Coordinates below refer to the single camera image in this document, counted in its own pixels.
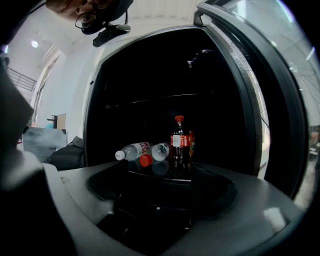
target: black bag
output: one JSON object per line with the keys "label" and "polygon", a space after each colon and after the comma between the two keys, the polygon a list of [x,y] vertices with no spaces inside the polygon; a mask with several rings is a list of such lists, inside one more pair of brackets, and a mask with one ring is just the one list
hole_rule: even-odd
{"label": "black bag", "polygon": [[54,165],[58,171],[85,167],[83,139],[74,137],[67,146],[53,152],[45,163]]}

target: open door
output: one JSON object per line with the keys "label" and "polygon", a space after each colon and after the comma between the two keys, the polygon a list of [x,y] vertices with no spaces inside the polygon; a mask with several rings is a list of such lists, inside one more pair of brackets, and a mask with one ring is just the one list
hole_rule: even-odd
{"label": "open door", "polygon": [[[292,68],[275,47],[275,42],[249,21],[235,11],[209,2],[212,1],[197,6],[194,24],[206,26],[213,36],[224,39],[240,51],[249,64],[250,76],[254,74],[263,94],[272,141],[264,179],[294,198],[306,168],[308,120]],[[233,6],[241,10],[237,5],[239,1],[234,2]],[[230,54],[235,62],[242,61],[238,54],[233,54],[232,47]]]}

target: red label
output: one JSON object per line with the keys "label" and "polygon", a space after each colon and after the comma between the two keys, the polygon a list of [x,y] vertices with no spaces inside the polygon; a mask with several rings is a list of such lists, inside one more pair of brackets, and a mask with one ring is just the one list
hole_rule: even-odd
{"label": "red label", "polygon": [[144,155],[149,149],[149,144],[146,142],[141,142],[139,143],[139,145],[141,146],[141,149],[142,149],[142,155]]}
{"label": "red label", "polygon": [[177,148],[190,147],[190,136],[189,135],[171,135],[171,146]]}

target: ceiling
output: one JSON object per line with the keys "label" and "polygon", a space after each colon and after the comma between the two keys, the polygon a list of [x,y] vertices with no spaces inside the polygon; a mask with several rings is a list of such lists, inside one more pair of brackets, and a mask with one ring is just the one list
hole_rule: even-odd
{"label": "ceiling", "polygon": [[[134,0],[128,9],[130,37],[137,37],[166,27],[193,23],[193,15],[201,0]],[[113,24],[123,24],[125,15]],[[96,35],[84,35],[74,21],[61,18],[45,6],[32,13],[9,45],[12,69],[33,79],[39,77],[49,53],[59,49],[66,55],[80,42],[90,42]],[[37,49],[31,41],[37,41]]]}
{"label": "ceiling", "polygon": [[[156,18],[157,23],[172,20],[172,24],[175,22],[191,24],[199,2],[201,0],[134,0],[128,9],[129,24],[134,29],[135,24],[141,25],[141,21],[150,24],[153,18]],[[70,47],[87,37],[75,27],[73,21],[61,18],[45,7],[33,13],[29,19],[33,19],[34,26],[63,52],[68,52]],[[121,24],[124,21],[125,16],[113,23]]]}

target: white wall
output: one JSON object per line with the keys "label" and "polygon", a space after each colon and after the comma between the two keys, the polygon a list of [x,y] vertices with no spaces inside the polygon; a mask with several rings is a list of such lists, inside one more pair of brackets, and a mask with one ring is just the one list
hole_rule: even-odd
{"label": "white wall", "polygon": [[[38,42],[38,48],[32,47],[32,40]],[[51,45],[50,42],[43,40],[31,25],[31,21],[27,19],[9,44],[10,68],[37,81],[42,71],[39,64]]]}
{"label": "white wall", "polygon": [[33,92],[29,91],[27,89],[24,89],[20,86],[16,87],[19,92],[22,94],[22,96],[24,97],[24,99],[30,104],[31,100],[32,100],[32,96],[33,96]]}
{"label": "white wall", "polygon": [[59,17],[49,9],[42,7],[28,17],[30,26],[41,32],[42,36],[57,46],[64,54],[83,36],[75,22]]}
{"label": "white wall", "polygon": [[45,127],[48,124],[47,119],[51,118],[51,115],[63,114],[68,108],[68,102],[61,100],[63,91],[65,90],[63,76],[66,62],[67,57],[62,53],[53,66],[50,76],[45,83],[39,102],[37,127]]}

